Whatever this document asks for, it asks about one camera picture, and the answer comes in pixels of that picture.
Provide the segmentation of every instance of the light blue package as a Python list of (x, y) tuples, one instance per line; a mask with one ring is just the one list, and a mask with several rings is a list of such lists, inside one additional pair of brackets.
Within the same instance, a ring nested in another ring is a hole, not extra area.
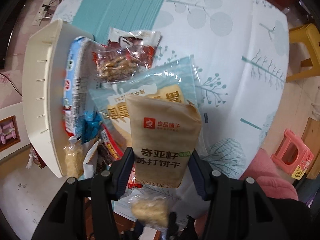
[(96, 69), (96, 63), (93, 53), (102, 48), (104, 47), (101, 44), (83, 36), (77, 37), (70, 46), (63, 90), (63, 109), (65, 129), (77, 138), (82, 134), (88, 83), (94, 82), (92, 73)]
[(122, 149), (130, 146), (131, 130), (124, 96), (134, 94), (197, 105), (193, 55), (135, 74), (108, 88), (89, 89), (104, 124)]

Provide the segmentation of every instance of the table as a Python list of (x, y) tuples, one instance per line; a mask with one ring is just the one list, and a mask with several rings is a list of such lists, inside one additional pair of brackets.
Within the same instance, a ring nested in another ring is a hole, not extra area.
[[(284, 14), (265, 0), (67, 0), (53, 19), (58, 17), (102, 43), (109, 26), (161, 31), (154, 66), (194, 54), (206, 146), (197, 150), (214, 169), (241, 176), (268, 133), (284, 88)], [(188, 170), (177, 189), (144, 185), (131, 196), (146, 193), (165, 196), (180, 227), (186, 215), (197, 218), (209, 205), (197, 195)], [(114, 211), (134, 220), (131, 196), (115, 202)]]

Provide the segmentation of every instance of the screw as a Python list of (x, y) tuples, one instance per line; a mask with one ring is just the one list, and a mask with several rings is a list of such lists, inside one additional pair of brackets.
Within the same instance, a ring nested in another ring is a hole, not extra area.
[(249, 184), (253, 184), (253, 183), (254, 183), (254, 178), (247, 177), (245, 180), (246, 180)]
[(101, 175), (103, 176), (103, 177), (108, 177), (108, 176), (110, 176), (110, 171), (103, 171), (103, 172), (101, 172)]
[(74, 178), (74, 177), (70, 177), (69, 179), (67, 179), (67, 182), (69, 184), (73, 184), (75, 181), (76, 181), (76, 178)]
[(219, 177), (221, 175), (220, 171), (214, 170), (211, 172), (212, 176)]

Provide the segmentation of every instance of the white plastic basket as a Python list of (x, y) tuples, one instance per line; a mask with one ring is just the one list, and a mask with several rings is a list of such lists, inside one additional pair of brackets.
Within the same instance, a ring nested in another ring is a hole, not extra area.
[(69, 48), (78, 36), (92, 34), (57, 19), (32, 35), (23, 65), (23, 114), (35, 150), (57, 176), (66, 174), (68, 135), (63, 128), (62, 98)]

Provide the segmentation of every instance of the pink stool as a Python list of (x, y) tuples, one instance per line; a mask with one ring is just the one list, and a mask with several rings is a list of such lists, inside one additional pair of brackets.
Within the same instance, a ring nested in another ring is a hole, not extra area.
[(303, 143), (302, 139), (289, 129), (284, 131), (284, 139), (276, 153), (271, 155), (272, 161), (289, 175), (292, 175), (298, 166), (304, 174), (313, 157), (313, 153)]

